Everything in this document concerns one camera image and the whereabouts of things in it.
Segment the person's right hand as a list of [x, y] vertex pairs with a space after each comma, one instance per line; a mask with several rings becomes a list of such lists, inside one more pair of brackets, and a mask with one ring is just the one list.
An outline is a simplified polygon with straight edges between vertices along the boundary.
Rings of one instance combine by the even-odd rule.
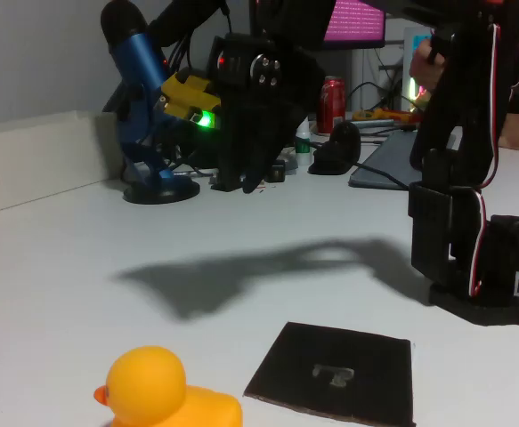
[[429, 63], [428, 58], [431, 51], [430, 39], [424, 39], [413, 54], [410, 63], [410, 76], [417, 85], [433, 93], [445, 69], [446, 59], [437, 53], [434, 62]]

